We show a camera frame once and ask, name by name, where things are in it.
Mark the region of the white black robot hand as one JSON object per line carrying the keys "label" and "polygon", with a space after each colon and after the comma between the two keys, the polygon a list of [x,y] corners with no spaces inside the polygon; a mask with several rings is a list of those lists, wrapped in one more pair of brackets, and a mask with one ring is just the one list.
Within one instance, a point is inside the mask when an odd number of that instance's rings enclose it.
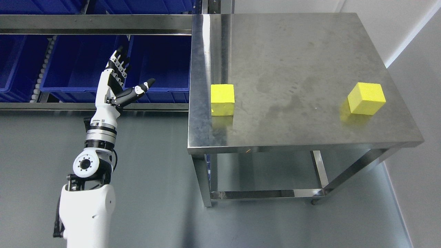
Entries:
{"label": "white black robot hand", "polygon": [[120,46],[108,59],[100,75],[95,98],[95,114],[90,126],[117,127],[117,119],[123,108],[139,100],[156,82],[154,78],[134,87],[123,89],[128,72],[130,58],[127,50]]}

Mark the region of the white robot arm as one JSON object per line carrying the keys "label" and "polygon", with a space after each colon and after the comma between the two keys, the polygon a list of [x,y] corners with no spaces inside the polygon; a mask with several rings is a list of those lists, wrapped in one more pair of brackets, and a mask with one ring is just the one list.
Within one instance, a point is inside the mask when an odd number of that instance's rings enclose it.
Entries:
{"label": "white robot arm", "polygon": [[110,181],[117,161],[117,121],[94,116],[84,119],[84,124],[84,148],[61,189],[52,235],[65,239],[68,248],[107,248],[116,205]]}

